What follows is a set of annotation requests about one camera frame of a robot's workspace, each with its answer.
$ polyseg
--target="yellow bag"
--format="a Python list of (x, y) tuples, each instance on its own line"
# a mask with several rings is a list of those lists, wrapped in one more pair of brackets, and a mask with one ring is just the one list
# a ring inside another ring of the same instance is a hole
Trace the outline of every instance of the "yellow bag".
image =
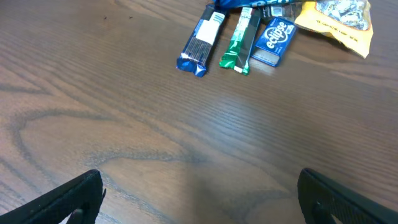
[(370, 8), (367, 0), (305, 2), (295, 23), (335, 38), (366, 58), (373, 36)]

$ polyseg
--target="blue gum pack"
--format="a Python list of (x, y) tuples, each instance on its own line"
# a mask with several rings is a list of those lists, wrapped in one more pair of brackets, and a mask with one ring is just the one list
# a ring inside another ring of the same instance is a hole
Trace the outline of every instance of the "blue gum pack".
[(251, 57), (278, 66), (297, 28), (293, 22), (275, 17), (257, 40)]

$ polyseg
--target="black plastic object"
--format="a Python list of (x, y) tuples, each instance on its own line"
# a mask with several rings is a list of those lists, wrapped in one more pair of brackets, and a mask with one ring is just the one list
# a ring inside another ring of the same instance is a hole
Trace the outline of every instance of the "black plastic object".
[(363, 197), (311, 169), (297, 183), (298, 200), (307, 224), (398, 223), (398, 213)]
[(56, 224), (69, 214), (68, 224), (94, 224), (106, 190), (101, 174), (89, 170), (37, 199), (0, 216), (0, 223)]

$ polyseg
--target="bag of candy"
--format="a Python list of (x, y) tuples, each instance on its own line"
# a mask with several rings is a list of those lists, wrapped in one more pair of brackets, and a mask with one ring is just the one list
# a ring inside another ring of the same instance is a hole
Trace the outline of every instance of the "bag of candy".
[(332, 37), (366, 58), (373, 36), (370, 8), (367, 0), (305, 2), (295, 23)]

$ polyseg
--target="wrapper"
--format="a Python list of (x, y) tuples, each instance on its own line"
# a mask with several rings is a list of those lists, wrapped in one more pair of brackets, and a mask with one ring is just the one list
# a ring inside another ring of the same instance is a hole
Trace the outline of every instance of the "wrapper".
[(373, 28), (367, 0), (306, 2), (295, 23), (342, 42), (363, 58), (369, 54)]
[(177, 68), (202, 77), (207, 71), (207, 61), (224, 21), (227, 11), (214, 5), (206, 6), (201, 19), (177, 59)]
[(220, 59), (220, 67), (232, 68), (243, 75), (249, 73), (249, 59), (261, 20), (260, 13), (250, 7), (242, 8), (228, 49)]

